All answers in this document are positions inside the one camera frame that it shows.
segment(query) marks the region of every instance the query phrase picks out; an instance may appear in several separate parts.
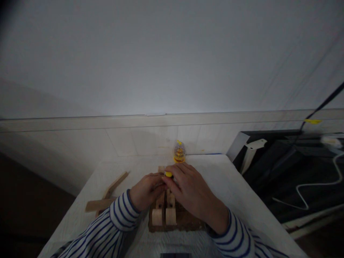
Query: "yellow tape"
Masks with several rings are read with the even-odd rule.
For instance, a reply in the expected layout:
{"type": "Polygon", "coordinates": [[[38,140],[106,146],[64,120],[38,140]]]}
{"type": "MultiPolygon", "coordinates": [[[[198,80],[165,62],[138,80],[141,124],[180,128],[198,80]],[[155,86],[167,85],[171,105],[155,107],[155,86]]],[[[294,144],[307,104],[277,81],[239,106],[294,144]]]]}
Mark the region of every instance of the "yellow tape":
{"type": "Polygon", "coordinates": [[[310,123],[310,124],[318,124],[321,123],[322,120],[316,120],[316,119],[305,119],[305,122],[310,123]]]}

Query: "finger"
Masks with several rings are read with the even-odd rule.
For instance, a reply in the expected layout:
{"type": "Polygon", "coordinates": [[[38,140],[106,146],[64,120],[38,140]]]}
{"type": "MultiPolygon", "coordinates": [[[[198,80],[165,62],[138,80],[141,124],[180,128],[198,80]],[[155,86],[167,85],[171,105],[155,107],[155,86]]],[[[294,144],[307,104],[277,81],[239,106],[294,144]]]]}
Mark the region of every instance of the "finger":
{"type": "Polygon", "coordinates": [[[180,168],[181,171],[183,171],[187,175],[192,175],[194,172],[191,171],[188,167],[184,165],[184,163],[178,163],[176,164],[178,168],[180,168]]]}
{"type": "Polygon", "coordinates": [[[163,174],[164,174],[163,172],[149,173],[148,176],[161,176],[163,174]]]}
{"type": "Polygon", "coordinates": [[[167,166],[165,171],[171,172],[172,175],[177,179],[178,182],[185,180],[185,174],[177,166],[167,166]]]}
{"type": "Polygon", "coordinates": [[[150,197],[152,198],[151,201],[154,202],[161,194],[163,191],[166,190],[166,185],[160,185],[157,188],[154,189],[153,192],[151,192],[150,197]]]}
{"type": "Polygon", "coordinates": [[[169,177],[162,177],[162,181],[165,182],[167,187],[171,190],[171,192],[175,195],[177,200],[181,200],[183,198],[183,194],[180,191],[179,187],[176,185],[176,183],[169,177]]]}
{"type": "Polygon", "coordinates": [[[149,180],[149,183],[151,186],[155,186],[157,184],[163,183],[163,181],[161,179],[161,175],[149,177],[148,180],[149,180]]]}

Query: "white wall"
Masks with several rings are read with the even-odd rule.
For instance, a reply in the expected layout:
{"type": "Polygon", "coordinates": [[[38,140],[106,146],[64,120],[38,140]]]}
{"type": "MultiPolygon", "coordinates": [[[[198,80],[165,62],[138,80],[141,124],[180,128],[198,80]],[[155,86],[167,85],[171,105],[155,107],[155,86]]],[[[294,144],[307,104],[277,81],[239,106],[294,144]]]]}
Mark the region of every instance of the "white wall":
{"type": "Polygon", "coordinates": [[[21,1],[0,41],[0,118],[313,109],[344,80],[343,8],[21,1]]]}
{"type": "MultiPolygon", "coordinates": [[[[310,112],[3,120],[0,152],[76,196],[102,160],[164,155],[173,163],[177,139],[187,154],[226,154],[238,132],[298,129],[310,112]]],[[[306,132],[343,131],[343,109],[322,110],[314,118],[323,122],[307,123],[306,132]]]]}

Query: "wooden stick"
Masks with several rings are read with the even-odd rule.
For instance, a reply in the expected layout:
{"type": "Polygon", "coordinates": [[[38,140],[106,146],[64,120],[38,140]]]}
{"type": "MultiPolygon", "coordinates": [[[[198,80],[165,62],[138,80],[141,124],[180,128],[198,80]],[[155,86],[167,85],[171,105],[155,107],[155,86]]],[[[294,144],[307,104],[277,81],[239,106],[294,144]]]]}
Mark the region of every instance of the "wooden stick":
{"type": "MultiPolygon", "coordinates": [[[[128,172],[124,172],[123,174],[121,174],[121,176],[119,178],[117,178],[107,189],[106,192],[104,193],[104,196],[102,198],[102,200],[104,199],[109,199],[112,192],[116,189],[117,186],[119,186],[120,183],[123,182],[123,180],[128,176],[128,172]]],[[[97,210],[96,211],[96,218],[99,216],[99,214],[102,213],[103,210],[97,210]]]]}
{"type": "Polygon", "coordinates": [[[167,190],[166,225],[177,225],[175,195],[167,190]]]}
{"type": "Polygon", "coordinates": [[[85,212],[91,212],[91,211],[97,211],[97,210],[105,210],[115,200],[116,200],[116,198],[97,200],[97,201],[89,201],[86,204],[85,212]]]}
{"type": "Polygon", "coordinates": [[[158,173],[165,173],[165,166],[158,166],[158,173]]]}
{"type": "Polygon", "coordinates": [[[152,225],[162,226],[162,211],[165,204],[165,191],[158,197],[155,209],[152,210],[152,225]]]}

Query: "blue and white striped shirt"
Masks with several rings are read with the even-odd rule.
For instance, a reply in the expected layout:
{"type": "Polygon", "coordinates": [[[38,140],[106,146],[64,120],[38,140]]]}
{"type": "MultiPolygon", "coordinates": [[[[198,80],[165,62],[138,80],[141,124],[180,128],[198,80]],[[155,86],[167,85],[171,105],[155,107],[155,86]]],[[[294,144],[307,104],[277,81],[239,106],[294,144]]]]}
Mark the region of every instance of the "blue and white striped shirt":
{"type": "MultiPolygon", "coordinates": [[[[120,195],[74,241],[66,243],[51,258],[118,257],[125,233],[136,227],[139,213],[133,206],[129,189],[120,195]]],[[[229,210],[229,226],[223,235],[206,227],[218,250],[224,257],[287,258],[288,256],[262,243],[229,210]]]]}

